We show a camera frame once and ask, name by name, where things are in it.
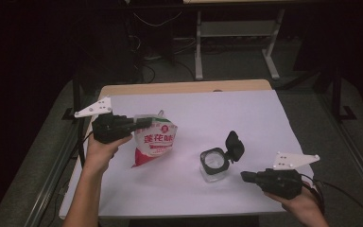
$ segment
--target cable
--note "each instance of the cable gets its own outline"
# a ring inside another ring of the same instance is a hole
[[[70,180],[67,180],[64,184],[61,185],[61,188],[64,188],[64,186],[69,183]],[[52,217],[51,221],[49,221],[47,227],[51,226],[51,224],[54,222],[55,220],[55,214],[56,214],[56,210],[57,210],[57,204],[58,204],[58,197],[59,197],[60,193],[58,192],[57,197],[55,198],[55,204],[54,204],[54,216]]]
[[[193,40],[193,41],[190,44],[187,44],[187,45],[181,47],[178,50],[174,50],[174,52],[173,52],[174,55],[181,54],[182,52],[184,52],[186,50],[189,50],[192,47],[195,47],[196,39],[194,39],[194,38],[186,38],[186,39]],[[144,60],[146,60],[146,61],[155,61],[155,60],[159,60],[159,59],[162,59],[162,58],[163,58],[163,56],[157,55],[157,56],[153,56],[153,57],[144,57]]]
[[[317,185],[315,184],[315,181],[312,178],[308,177],[305,174],[300,174],[300,175],[304,176],[305,178],[308,178],[312,182],[312,184],[317,188],[317,190],[316,190],[316,189],[312,188],[311,186],[307,185],[306,183],[302,184],[303,187],[308,189],[311,192],[311,194],[313,194],[315,196],[315,198],[318,201],[318,207],[320,208],[320,212],[324,215],[325,214],[325,203],[324,203],[323,194],[322,194],[320,188],[317,187]]]
[[[359,202],[358,200],[356,200],[353,196],[351,196],[349,193],[347,193],[346,191],[344,191],[343,189],[331,184],[331,183],[327,183],[327,182],[323,182],[323,181],[320,181],[320,180],[316,180],[316,179],[312,179],[308,176],[306,176],[305,174],[301,174],[302,176],[304,176],[305,178],[309,179],[313,185],[317,188],[317,190],[315,190],[314,188],[312,187],[309,187],[308,185],[306,185],[305,183],[303,184],[303,186],[305,188],[307,188],[308,190],[311,191],[311,193],[315,193],[314,195],[317,197],[317,199],[320,199],[321,202],[323,203],[323,206],[324,206],[324,198],[323,198],[323,194],[320,190],[320,187],[318,186],[318,183],[322,183],[322,184],[326,184],[328,186],[331,186],[333,187],[335,190],[341,192],[342,194],[344,194],[345,196],[347,196],[349,199],[351,199],[352,201],[354,201],[355,203],[357,203],[362,209],[363,209],[363,204],[361,204],[361,202]]]
[[[341,192],[341,193],[343,193],[346,197],[348,197],[349,199],[351,199],[352,201],[354,201],[355,203],[357,203],[362,209],[363,209],[363,204],[361,204],[361,202],[359,202],[358,200],[356,200],[353,196],[351,196],[349,193],[347,193],[346,191],[344,191],[343,189],[341,189],[341,188],[339,188],[339,187],[337,187],[337,186],[335,186],[335,185],[333,185],[333,184],[331,184],[331,183],[327,183],[327,182],[322,182],[322,181],[319,181],[319,182],[321,182],[321,183],[324,183],[324,184],[326,184],[326,185],[328,185],[328,186],[331,186],[331,187],[333,187],[335,190],[337,190],[337,191],[339,191],[339,192]]]
[[[175,63],[183,66],[184,68],[186,68],[188,70],[188,72],[190,73],[191,77],[193,77],[193,79],[195,79],[195,76],[194,76],[193,72],[191,71],[191,69],[187,65],[181,63],[180,61],[175,61]]]
[[[90,137],[90,135],[92,134],[93,132],[91,131],[90,133],[88,133],[88,135],[82,140],[82,143],[84,143],[87,139],[88,139],[88,137]],[[72,160],[72,157],[73,157],[73,155],[75,154],[75,152],[78,150],[78,143],[79,143],[79,141],[77,141],[76,142],[76,144],[75,144],[75,146],[73,147],[73,149],[72,149],[72,151],[70,152],[70,156],[69,156],[69,158],[67,159],[67,161],[66,161],[66,164],[63,166],[63,169],[61,170],[61,172],[60,172],[60,176],[59,176],[59,179],[61,179],[61,176],[63,175],[63,173],[64,173],[64,169],[66,169],[66,167],[67,167],[67,165],[69,164],[69,162],[70,162],[70,160]],[[57,183],[56,183],[56,185],[55,185],[55,189],[54,189],[54,191],[57,189],[57,187],[58,187],[58,184],[59,184],[59,181],[57,181]],[[56,203],[57,203],[57,199],[58,199],[58,196],[55,198],[55,211],[54,211],[54,214],[56,213]],[[46,209],[47,209],[47,207],[48,206],[46,206],[45,207],[45,209],[43,210],[43,215],[45,214],[45,212],[46,212]]]
[[[134,50],[131,50],[132,52],[136,52],[139,48],[140,48],[140,46],[141,46],[141,40],[140,40],[140,38],[138,38],[137,36],[135,36],[135,35],[129,35],[129,37],[130,38],[134,38],[134,39],[136,39],[137,41],[138,41],[138,44],[137,44],[137,46],[135,47],[135,49]]]
[[[148,82],[146,82],[146,80],[144,79],[144,75],[143,75],[142,76],[143,83],[151,83],[155,79],[155,77],[156,77],[155,70],[153,68],[147,66],[147,65],[143,65],[143,67],[145,67],[147,69],[150,69],[152,71],[152,74],[153,74],[152,79],[150,79]]]
[[[160,24],[158,24],[158,25],[154,25],[154,24],[151,24],[151,23],[148,23],[147,21],[145,21],[145,20],[143,20],[141,17],[139,17],[135,12],[133,12],[133,15],[135,16],[135,17],[137,17],[141,22],[143,22],[144,24],[146,24],[146,25],[148,25],[148,26],[163,26],[164,24],[166,24],[166,23],[169,23],[169,22],[171,22],[171,21],[173,21],[173,20],[175,20],[176,18],[178,18],[180,15],[182,14],[182,12],[179,12],[175,17],[172,17],[172,18],[170,18],[170,19],[168,19],[168,20],[166,20],[166,21],[164,21],[164,22],[162,22],[162,23],[160,23]]]

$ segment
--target open lid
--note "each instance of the open lid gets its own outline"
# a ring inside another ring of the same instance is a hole
[[[244,154],[244,145],[238,139],[237,133],[235,131],[231,131],[229,133],[228,138],[226,139],[226,149],[228,150],[225,153],[227,159],[233,162],[238,162],[241,156]]]

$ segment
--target white tabletop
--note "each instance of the white tabletop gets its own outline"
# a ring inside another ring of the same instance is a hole
[[[278,151],[302,150],[274,91],[112,96],[114,114],[164,114],[178,128],[174,148],[142,166],[134,164],[134,140],[115,154],[102,182],[102,218],[193,217],[281,212],[278,202],[241,180],[241,171],[272,167]],[[246,152],[228,176],[206,183],[199,172],[199,155],[225,148],[236,131]],[[298,169],[313,176],[310,166]],[[61,205],[64,218],[70,207],[81,167],[77,163]]]

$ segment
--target human hand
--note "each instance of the human hand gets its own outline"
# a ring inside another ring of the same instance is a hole
[[[279,201],[287,212],[293,214],[305,226],[329,226],[318,207],[317,199],[305,187],[302,188],[302,193],[299,196],[291,200],[286,200],[268,192],[264,192],[264,194],[275,201]]]
[[[108,169],[109,161],[118,151],[118,147],[127,143],[131,138],[132,135],[110,144],[102,144],[94,139],[94,134],[91,134],[88,139],[87,156],[83,169],[103,174]]]

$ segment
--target black cable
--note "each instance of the black cable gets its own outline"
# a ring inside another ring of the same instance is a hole
[[[93,132],[91,131],[83,140],[82,140],[82,143],[84,143],[87,139],[88,139],[88,137],[90,137],[90,135],[92,134]],[[70,160],[72,160],[72,158],[73,158],[73,155],[76,153],[76,151],[78,150],[78,143],[79,143],[79,141],[77,141],[76,142],[76,144],[75,144],[75,146],[73,147],[73,149],[72,149],[72,151],[70,152],[70,156],[69,156],[69,158],[67,159],[67,161],[66,161],[66,164],[63,166],[63,169],[61,170],[61,172],[60,172],[60,176],[59,176],[59,179],[58,179],[58,181],[57,181],[57,183],[56,183],[56,185],[55,185],[55,188],[54,188],[54,191],[57,189],[57,187],[58,187],[58,184],[59,184],[59,180],[61,179],[61,176],[63,175],[63,173],[64,173],[64,169],[66,169],[66,167],[67,167],[67,165],[69,164],[69,162],[70,162]],[[45,212],[46,212],[46,209],[48,208],[48,206],[46,206],[45,207],[45,209],[43,210],[43,216],[44,216],[44,214],[45,214]]]
[[[204,44],[204,42],[207,40],[207,39],[209,39],[208,37],[204,37],[204,38],[202,38],[201,39],[201,44]],[[187,51],[187,50],[190,50],[190,49],[192,49],[192,48],[195,48],[195,47],[197,47],[197,43],[196,42],[192,42],[192,43],[190,43],[190,44],[188,44],[188,45],[186,45],[186,46],[184,46],[184,47],[182,47],[182,48],[180,48],[180,49],[177,49],[177,50],[174,50],[173,51],[173,55],[180,55],[181,53],[183,53],[183,52],[185,52],[185,51]],[[202,54],[205,54],[205,55],[215,55],[215,54],[220,54],[220,53],[223,53],[223,52],[219,52],[219,53],[204,53],[204,51],[202,51],[201,50],[201,53]],[[144,60],[145,61],[149,61],[150,63],[152,63],[152,62],[157,62],[157,61],[159,61],[159,60],[164,60],[164,57],[163,56],[161,56],[161,55],[158,55],[158,56],[154,56],[154,57],[152,57],[151,56],[151,54],[150,54],[150,56],[145,56],[144,57]]]
[[[151,83],[155,79],[155,77],[156,77],[155,70],[153,68],[147,66],[147,65],[143,65],[143,67],[151,70],[152,71],[152,74],[153,74],[152,79],[150,79],[148,82],[146,82],[146,79],[144,78],[144,74],[143,74],[143,76],[142,76],[143,83]]]
[[[193,74],[193,71],[191,71],[191,69],[190,69],[187,65],[185,65],[185,64],[183,64],[183,63],[181,63],[180,61],[175,61],[175,63],[177,63],[177,64],[179,64],[179,65],[183,66],[184,68],[186,68],[186,69],[188,70],[188,72],[190,73],[191,77],[193,77],[193,79],[195,79],[195,76],[194,76],[194,74]]]
[[[70,180],[67,180],[64,184],[61,185],[61,188],[63,188],[67,183],[69,183]],[[58,197],[59,197],[59,192],[57,194],[57,197],[55,198],[55,204],[54,204],[54,216],[52,217],[51,221],[49,222],[49,224],[47,225],[47,227],[51,226],[51,224],[54,222],[55,220],[55,214],[56,214],[56,210],[57,210],[57,204],[58,204]]]
[[[322,181],[319,181],[321,183],[324,183],[328,186],[331,186],[333,187],[335,190],[341,192],[342,194],[344,194],[345,196],[347,196],[349,199],[351,199],[352,201],[354,201],[355,203],[357,203],[357,205],[359,205],[362,209],[363,209],[363,204],[361,204],[361,202],[359,202],[358,200],[356,200],[353,196],[351,196],[349,193],[347,193],[346,191],[344,191],[343,189],[331,184],[331,183],[327,183],[327,182],[322,182]]]
[[[133,15],[138,18],[141,22],[143,22],[144,24],[148,25],[148,26],[164,26],[167,23],[177,19],[180,15],[182,15],[182,12],[180,11],[176,16],[172,16],[171,18],[165,20],[164,22],[161,22],[159,24],[152,24],[150,22],[147,22],[145,19],[141,18],[139,15],[137,15],[137,13],[133,12]]]
[[[312,182],[312,184],[315,187],[317,187],[317,185],[315,184],[315,182],[312,178],[308,177],[305,174],[300,174],[300,175],[304,176],[305,178],[308,178]],[[322,194],[320,188],[317,188],[317,190],[316,190],[305,183],[303,183],[302,186],[305,187],[306,189],[308,189],[311,192],[311,194],[315,196],[315,198],[318,201],[318,207],[320,208],[320,212],[324,215],[325,214],[325,203],[324,203],[323,194]]]

